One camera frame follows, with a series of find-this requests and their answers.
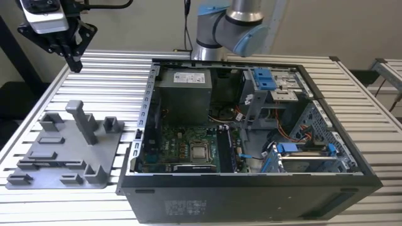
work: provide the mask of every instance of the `blue plastic clip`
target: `blue plastic clip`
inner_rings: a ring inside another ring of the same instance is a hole
[[[271,71],[266,68],[254,68],[254,79],[259,90],[275,90],[276,83]]]
[[[246,159],[251,159],[251,158],[252,158],[251,155],[243,154],[243,153],[239,153],[239,157],[243,157],[243,158],[246,158]]]
[[[278,152],[300,152],[295,143],[279,143],[276,146]]]
[[[268,165],[270,165],[270,162],[271,162],[271,159],[267,159],[266,162],[264,162],[264,167],[263,167],[263,169],[262,169],[262,173],[264,173],[266,168],[267,168]]]
[[[328,143],[328,152],[330,152],[330,156],[336,155],[336,147],[332,143]]]

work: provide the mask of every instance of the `circuit board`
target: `circuit board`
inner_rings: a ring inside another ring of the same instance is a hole
[[[172,173],[175,165],[214,165],[220,172],[215,128],[163,125],[159,149],[145,153],[144,172]],[[239,131],[231,131],[234,149],[240,146]]]

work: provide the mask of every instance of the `white wall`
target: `white wall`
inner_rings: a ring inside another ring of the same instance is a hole
[[[338,56],[352,69],[402,59],[402,0],[288,0],[272,54]]]
[[[107,0],[92,0],[92,4],[109,4]],[[195,38],[196,7],[191,3],[188,30]],[[92,49],[163,50],[172,51],[183,46],[183,0],[136,0],[127,9],[92,9],[83,21],[93,24],[97,34],[91,42]]]

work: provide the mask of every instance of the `black stand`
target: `black stand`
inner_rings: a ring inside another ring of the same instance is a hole
[[[0,120],[4,122],[25,118],[48,84],[43,83],[1,16],[0,34],[0,47],[25,81],[9,81],[0,87]]]
[[[23,52],[23,49],[6,27],[6,24],[0,16],[0,47],[17,69],[32,94],[40,97],[45,91],[45,85],[36,73],[36,70]]]

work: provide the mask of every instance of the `motherboard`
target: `motherboard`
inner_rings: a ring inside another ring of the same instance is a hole
[[[191,166],[204,167],[204,172],[220,172],[216,128],[172,127],[163,125],[159,148],[145,153],[143,171],[153,173],[191,172]],[[239,130],[230,131],[231,150],[242,149]]]

